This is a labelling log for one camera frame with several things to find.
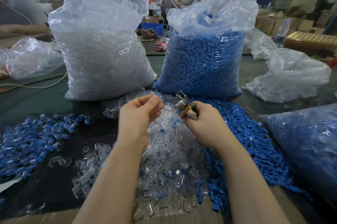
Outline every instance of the sticker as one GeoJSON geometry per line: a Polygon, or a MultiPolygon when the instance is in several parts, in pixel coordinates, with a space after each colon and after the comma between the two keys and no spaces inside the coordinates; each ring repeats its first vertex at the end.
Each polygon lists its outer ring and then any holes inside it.
{"type": "Polygon", "coordinates": [[[125,48],[125,49],[119,51],[119,55],[123,55],[123,54],[126,54],[128,52],[129,52],[129,48],[125,48]]]}

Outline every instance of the plastic bottle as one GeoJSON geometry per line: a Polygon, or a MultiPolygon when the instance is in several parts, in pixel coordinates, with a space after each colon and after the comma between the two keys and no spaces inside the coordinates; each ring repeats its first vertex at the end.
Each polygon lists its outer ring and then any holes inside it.
{"type": "Polygon", "coordinates": [[[284,41],[284,39],[286,38],[287,34],[288,34],[288,30],[289,30],[289,24],[290,23],[290,19],[286,19],[284,20],[284,23],[280,26],[280,28],[278,29],[277,34],[274,37],[273,42],[280,47],[284,41]]]}

